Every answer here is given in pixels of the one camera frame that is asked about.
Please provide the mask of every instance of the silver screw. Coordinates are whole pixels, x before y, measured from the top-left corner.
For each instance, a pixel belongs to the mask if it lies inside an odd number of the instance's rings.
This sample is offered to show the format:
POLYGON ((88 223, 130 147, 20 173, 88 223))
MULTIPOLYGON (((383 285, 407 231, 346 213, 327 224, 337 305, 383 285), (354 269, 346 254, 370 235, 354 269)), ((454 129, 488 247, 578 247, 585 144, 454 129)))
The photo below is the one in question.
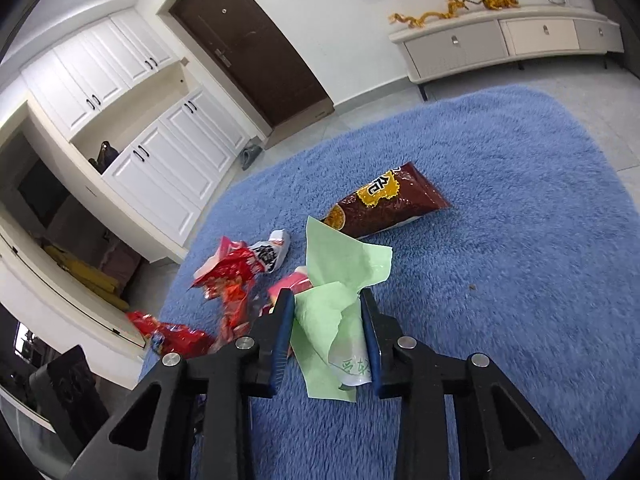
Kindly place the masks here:
POLYGON ((415 348, 417 344, 418 342, 410 335, 403 335, 402 337, 398 338, 398 346, 400 348, 409 350, 411 348, 415 348))
POLYGON ((487 368, 491 361, 484 354, 473 354, 471 356, 471 362, 480 368, 487 368))
POLYGON ((180 354, 177 354, 176 352, 171 352, 162 358, 162 364, 164 366, 175 366, 180 362, 180 359, 181 359, 180 354))
POLYGON ((236 339, 236 348, 238 348, 239 350, 248 350, 249 348, 253 347, 254 344, 254 338, 247 335, 236 339))

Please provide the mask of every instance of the black bag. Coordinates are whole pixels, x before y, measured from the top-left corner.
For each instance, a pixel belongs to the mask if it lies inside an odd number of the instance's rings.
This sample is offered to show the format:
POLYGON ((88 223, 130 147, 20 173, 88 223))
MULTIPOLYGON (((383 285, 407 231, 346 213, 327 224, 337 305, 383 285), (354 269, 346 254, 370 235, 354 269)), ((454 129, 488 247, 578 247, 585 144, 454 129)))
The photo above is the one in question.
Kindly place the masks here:
POLYGON ((92 158, 89 159, 89 162, 98 170, 98 173, 103 174, 111 163, 118 158, 118 155, 120 155, 118 150, 111 146, 108 140, 104 140, 100 146, 100 153, 98 153, 98 160, 95 165, 92 162, 92 158))

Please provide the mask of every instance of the brown snack bag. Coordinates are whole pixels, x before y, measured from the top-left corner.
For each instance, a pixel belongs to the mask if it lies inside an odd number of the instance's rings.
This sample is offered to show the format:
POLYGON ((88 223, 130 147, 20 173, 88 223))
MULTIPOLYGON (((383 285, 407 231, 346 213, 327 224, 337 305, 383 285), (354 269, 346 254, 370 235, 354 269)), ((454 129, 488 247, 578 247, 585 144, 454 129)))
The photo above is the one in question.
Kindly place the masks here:
POLYGON ((445 207, 449 202, 408 162, 344 197, 322 222, 353 238, 363 238, 445 207))

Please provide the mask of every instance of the gray drawer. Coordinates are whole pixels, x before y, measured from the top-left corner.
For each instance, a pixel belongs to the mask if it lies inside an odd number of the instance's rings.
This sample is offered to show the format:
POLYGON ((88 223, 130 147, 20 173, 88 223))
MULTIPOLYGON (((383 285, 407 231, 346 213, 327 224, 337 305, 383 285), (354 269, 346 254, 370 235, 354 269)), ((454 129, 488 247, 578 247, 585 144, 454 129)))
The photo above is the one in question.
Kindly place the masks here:
POLYGON ((502 31, 495 21, 450 28, 405 45, 421 78, 507 57, 502 31))
POLYGON ((613 23, 574 20, 578 43, 583 50, 624 52, 620 28, 613 23))

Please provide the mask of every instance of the yellow cloth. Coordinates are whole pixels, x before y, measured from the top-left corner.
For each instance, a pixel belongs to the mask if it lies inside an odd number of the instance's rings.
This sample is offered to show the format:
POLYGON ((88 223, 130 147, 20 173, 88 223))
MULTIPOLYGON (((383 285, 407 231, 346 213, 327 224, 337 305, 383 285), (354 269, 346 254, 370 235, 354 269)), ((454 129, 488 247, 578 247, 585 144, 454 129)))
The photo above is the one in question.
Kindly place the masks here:
POLYGON ((111 303, 114 307, 119 308, 123 312, 129 310, 129 304, 121 300, 116 294, 116 290, 120 283, 115 278, 107 276, 101 270, 87 265, 82 260, 78 260, 71 253, 67 253, 62 249, 45 245, 44 251, 61 267, 71 274, 76 280, 82 283, 86 288, 97 296, 103 298, 104 301, 111 303))

